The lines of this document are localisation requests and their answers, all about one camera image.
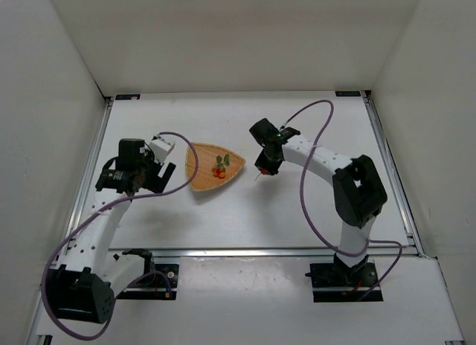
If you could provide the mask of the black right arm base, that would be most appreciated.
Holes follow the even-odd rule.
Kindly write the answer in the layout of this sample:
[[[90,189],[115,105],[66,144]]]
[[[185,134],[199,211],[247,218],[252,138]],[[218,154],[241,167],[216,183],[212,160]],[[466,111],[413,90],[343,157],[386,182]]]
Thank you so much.
[[[314,303],[375,303],[384,300],[378,286],[364,296],[379,279],[373,262],[368,262],[349,277],[333,263],[311,263],[305,276],[311,280]]]

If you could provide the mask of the single red cherry with stem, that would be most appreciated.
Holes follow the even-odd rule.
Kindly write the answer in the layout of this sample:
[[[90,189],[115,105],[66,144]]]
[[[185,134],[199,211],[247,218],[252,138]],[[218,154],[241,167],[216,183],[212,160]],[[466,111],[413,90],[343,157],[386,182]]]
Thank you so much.
[[[260,176],[263,176],[263,175],[268,175],[268,171],[263,168],[259,168],[259,173],[254,180],[256,181]]]

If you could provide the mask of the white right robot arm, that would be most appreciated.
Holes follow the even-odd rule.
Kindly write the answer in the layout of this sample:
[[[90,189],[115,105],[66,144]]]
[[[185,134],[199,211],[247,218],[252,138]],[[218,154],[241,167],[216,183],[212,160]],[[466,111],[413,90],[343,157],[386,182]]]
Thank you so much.
[[[350,158],[312,142],[292,128],[278,129],[263,118],[250,129],[262,147],[255,167],[263,175],[276,175],[283,162],[303,168],[300,178],[300,202],[304,203],[304,178],[311,172],[329,183],[335,210],[341,218],[341,238],[335,248],[334,263],[345,271],[356,271],[368,259],[370,232],[376,217],[387,202],[373,160],[361,155]]]

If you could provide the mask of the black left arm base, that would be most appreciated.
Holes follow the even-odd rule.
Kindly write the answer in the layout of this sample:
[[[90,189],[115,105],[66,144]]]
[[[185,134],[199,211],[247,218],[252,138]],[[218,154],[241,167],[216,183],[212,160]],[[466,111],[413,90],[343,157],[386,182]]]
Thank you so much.
[[[111,283],[118,300],[176,300],[179,264],[156,260],[144,248],[113,255]]]

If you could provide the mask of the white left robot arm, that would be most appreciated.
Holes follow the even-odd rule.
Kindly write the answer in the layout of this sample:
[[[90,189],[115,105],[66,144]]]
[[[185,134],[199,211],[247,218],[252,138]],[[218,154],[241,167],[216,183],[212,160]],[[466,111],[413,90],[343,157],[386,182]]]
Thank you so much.
[[[141,276],[151,279],[155,264],[150,251],[131,248],[111,255],[109,248],[131,198],[140,190],[164,191],[176,168],[166,161],[174,146],[161,136],[150,142],[119,141],[118,155],[104,164],[95,184],[92,210],[97,215],[47,273],[45,295],[57,318],[103,324],[129,284]]]

